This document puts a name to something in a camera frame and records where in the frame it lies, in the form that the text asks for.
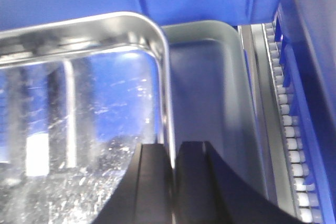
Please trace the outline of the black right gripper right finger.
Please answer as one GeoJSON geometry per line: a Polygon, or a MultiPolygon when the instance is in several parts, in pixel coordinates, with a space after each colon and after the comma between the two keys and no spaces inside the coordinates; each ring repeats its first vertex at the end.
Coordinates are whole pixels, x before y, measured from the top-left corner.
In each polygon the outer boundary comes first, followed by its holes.
{"type": "Polygon", "coordinates": [[[244,182],[210,142],[183,142],[176,160],[178,223],[300,223],[244,182]]]}

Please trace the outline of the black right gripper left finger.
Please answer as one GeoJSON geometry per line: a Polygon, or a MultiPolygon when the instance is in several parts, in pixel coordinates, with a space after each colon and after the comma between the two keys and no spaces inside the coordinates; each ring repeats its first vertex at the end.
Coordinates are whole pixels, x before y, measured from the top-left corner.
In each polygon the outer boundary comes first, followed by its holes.
{"type": "Polygon", "coordinates": [[[163,144],[138,144],[128,169],[93,223],[172,223],[173,176],[163,144]]]}

